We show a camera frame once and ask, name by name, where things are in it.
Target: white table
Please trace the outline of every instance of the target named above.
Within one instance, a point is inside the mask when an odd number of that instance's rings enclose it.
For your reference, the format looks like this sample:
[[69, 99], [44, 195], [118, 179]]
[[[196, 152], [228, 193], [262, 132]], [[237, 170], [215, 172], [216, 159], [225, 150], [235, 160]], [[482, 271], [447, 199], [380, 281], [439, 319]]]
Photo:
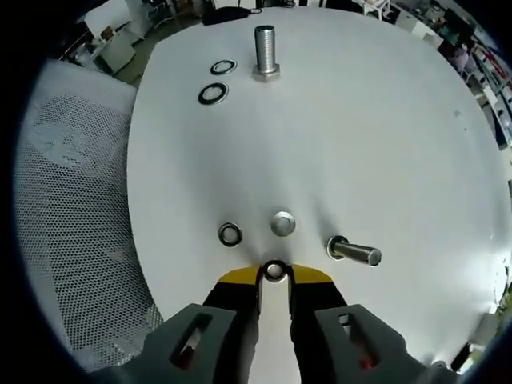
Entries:
[[135, 49], [130, 43], [131, 37], [126, 32], [124, 29], [116, 32], [109, 41], [98, 48], [98, 55], [105, 60], [114, 74], [135, 56]]
[[[254, 28], [276, 28], [282, 76], [252, 79]], [[232, 58], [238, 68], [213, 76]], [[227, 98], [198, 103], [212, 82]], [[395, 26], [338, 10], [264, 9], [194, 26], [155, 47], [138, 91], [128, 148], [135, 245], [162, 316], [202, 302], [235, 268], [281, 258], [328, 273], [349, 303], [399, 331], [423, 362], [448, 362], [494, 299], [510, 255], [503, 164], [463, 80]], [[280, 210], [297, 229], [270, 230]], [[225, 248], [234, 221], [242, 243]], [[342, 234], [376, 246], [369, 268], [327, 257]], [[287, 284], [264, 284], [251, 382], [299, 382]]]

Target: hex bolt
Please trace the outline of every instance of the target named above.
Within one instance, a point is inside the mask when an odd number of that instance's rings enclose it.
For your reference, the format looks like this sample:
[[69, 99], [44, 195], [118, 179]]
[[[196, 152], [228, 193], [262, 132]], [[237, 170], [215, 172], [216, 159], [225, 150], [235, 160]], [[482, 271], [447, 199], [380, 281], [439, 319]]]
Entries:
[[256, 66], [253, 77], [259, 82], [269, 82], [278, 78], [279, 64], [275, 62], [275, 28], [274, 26], [257, 26], [254, 28], [256, 44]]
[[327, 253], [333, 260], [349, 258], [368, 266], [377, 266], [382, 260], [382, 253], [377, 248], [350, 244], [343, 236], [334, 236], [328, 241]]

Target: white mesh sheet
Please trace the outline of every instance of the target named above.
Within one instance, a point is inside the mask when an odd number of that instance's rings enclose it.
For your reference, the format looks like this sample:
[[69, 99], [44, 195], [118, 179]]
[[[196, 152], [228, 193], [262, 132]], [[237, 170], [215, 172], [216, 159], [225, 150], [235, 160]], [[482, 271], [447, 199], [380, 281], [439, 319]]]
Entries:
[[128, 361], [162, 322], [142, 276], [126, 196], [135, 88], [49, 62], [28, 103], [14, 214], [29, 280], [85, 370]]

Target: gray floor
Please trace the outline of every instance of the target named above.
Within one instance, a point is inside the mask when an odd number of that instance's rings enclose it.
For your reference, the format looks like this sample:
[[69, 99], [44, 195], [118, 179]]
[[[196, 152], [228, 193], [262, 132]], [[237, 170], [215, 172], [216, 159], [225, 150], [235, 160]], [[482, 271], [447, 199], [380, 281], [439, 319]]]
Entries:
[[114, 77], [122, 82], [127, 82], [132, 86], [138, 87], [147, 62], [150, 60], [151, 52], [154, 46], [161, 40], [184, 30], [189, 26], [195, 26], [200, 23], [199, 19], [189, 15], [180, 16], [174, 20], [161, 24], [157, 29], [149, 32], [144, 40], [134, 44], [135, 56], [123, 68], [117, 72]]

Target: metal washer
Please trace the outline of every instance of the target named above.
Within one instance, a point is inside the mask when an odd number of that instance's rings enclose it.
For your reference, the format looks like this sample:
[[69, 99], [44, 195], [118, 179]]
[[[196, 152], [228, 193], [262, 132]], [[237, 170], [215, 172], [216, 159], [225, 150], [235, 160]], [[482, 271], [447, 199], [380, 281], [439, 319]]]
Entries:
[[[218, 68], [222, 64], [229, 64], [230, 66], [225, 70], [218, 70]], [[236, 69], [237, 66], [238, 66], [238, 63], [235, 60], [231, 60], [231, 59], [221, 60], [220, 62], [216, 62], [215, 64], [213, 64], [211, 66], [210, 73], [214, 74], [215, 76], [220, 76], [221, 74], [230, 74], [231, 72], [233, 72]]]
[[[279, 271], [278, 275], [272, 274], [270, 270], [275, 267]], [[263, 267], [263, 277], [268, 282], [282, 282], [288, 276], [288, 266], [281, 260], [270, 260]]]
[[334, 252], [332, 251], [332, 245], [335, 242], [346, 242], [346, 243], [348, 243], [349, 241], [346, 239], [346, 237], [338, 235], [338, 236], [333, 236], [327, 242], [327, 245], [326, 245], [327, 254], [329, 255], [330, 258], [332, 258], [333, 260], [338, 262], [338, 261], [340, 261], [343, 258], [343, 256], [338, 256], [338, 255], [334, 254]]
[[[233, 241], [229, 241], [228, 239], [226, 239], [226, 236], [225, 236], [226, 230], [234, 231], [235, 239]], [[242, 242], [242, 237], [243, 237], [242, 230], [234, 222], [225, 222], [218, 229], [218, 239], [221, 241], [221, 243], [224, 246], [227, 246], [229, 248], [232, 248], [232, 247], [240, 244], [240, 242]]]
[[[216, 98], [205, 98], [206, 92], [209, 90], [219, 89], [221, 94]], [[222, 100], [224, 100], [230, 91], [230, 88], [224, 82], [214, 82], [213, 84], [209, 84], [205, 86], [201, 92], [199, 92], [198, 100], [200, 104], [204, 106], [212, 106], [213, 104], [219, 104]]]

